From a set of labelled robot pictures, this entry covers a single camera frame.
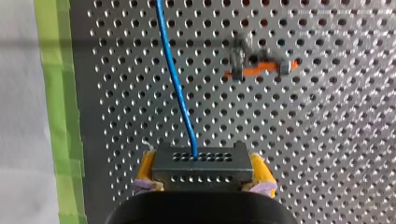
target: hole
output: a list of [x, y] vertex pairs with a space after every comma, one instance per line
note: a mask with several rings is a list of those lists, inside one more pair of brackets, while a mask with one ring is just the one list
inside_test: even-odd
[[230, 21], [225, 19], [225, 20], [222, 20], [221, 24], [222, 24], [223, 27], [229, 27], [230, 26]]
[[265, 46], [265, 44], [266, 44], [266, 40], [265, 39], [260, 39], [259, 40], [259, 45], [260, 45], [260, 47], [264, 47]]
[[101, 7], [103, 4], [102, 4], [102, 1], [94, 1], [94, 2], [93, 2], [93, 5], [94, 5], [95, 7]]
[[223, 5], [228, 7], [231, 4], [231, 0], [223, 0]]
[[247, 27], [248, 26], [248, 19], [243, 19], [241, 21], [241, 25], [242, 25], [242, 27]]
[[261, 24], [262, 26], [267, 26], [267, 25], [268, 25], [268, 20], [262, 19], [262, 20], [260, 21], [260, 24]]
[[248, 58], [248, 61], [249, 61], [250, 63], [252, 63], [252, 64], [257, 63], [258, 60], [259, 60], [259, 58], [258, 58], [257, 55], [255, 55], [255, 54], [250, 55], [250, 57]]
[[309, 0], [301, 0], [301, 5], [308, 6]]
[[327, 21], [326, 21], [325, 19], [320, 19], [320, 20], [318, 21], [318, 24], [319, 24], [320, 26], [325, 26], [326, 23], [327, 23]]
[[338, 25], [340, 26], [345, 26], [347, 24], [347, 20], [346, 19], [340, 19], [338, 20]]
[[286, 19], [282, 19], [282, 20], [279, 21], [279, 25], [280, 26], [286, 26], [286, 25], [288, 25], [288, 21], [286, 21]]
[[283, 47], [283, 46], [285, 46], [285, 40], [284, 40], [284, 39], [278, 39], [278, 40], [277, 40], [277, 44], [278, 44], [280, 47]]
[[306, 19], [300, 19], [298, 21], [298, 24], [301, 25], [301, 26], [306, 26]]
[[317, 41], [315, 42], [315, 44], [318, 45], [318, 46], [323, 46], [324, 40], [323, 40], [323, 39], [317, 39]]
[[210, 7], [210, 6], [212, 6], [212, 1], [211, 1], [211, 0], [205, 0], [205, 1], [204, 1], [204, 6], [205, 6], [205, 7]]
[[186, 0], [186, 1], [184, 1], [184, 5], [185, 5], [186, 7], [191, 7], [191, 6], [192, 6], [192, 0]]
[[205, 28], [209, 28], [212, 25], [212, 21], [211, 20], [205, 20], [204, 21], [204, 27]]

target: metal pegboard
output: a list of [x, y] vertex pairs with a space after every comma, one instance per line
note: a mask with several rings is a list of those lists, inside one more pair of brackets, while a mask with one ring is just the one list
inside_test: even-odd
[[[237, 140], [267, 159], [300, 223], [394, 223], [394, 0], [167, 0], [180, 82], [201, 147]], [[73, 0], [89, 223], [131, 196], [147, 141], [188, 144], [153, 1]], [[296, 60], [234, 82], [233, 35]]]

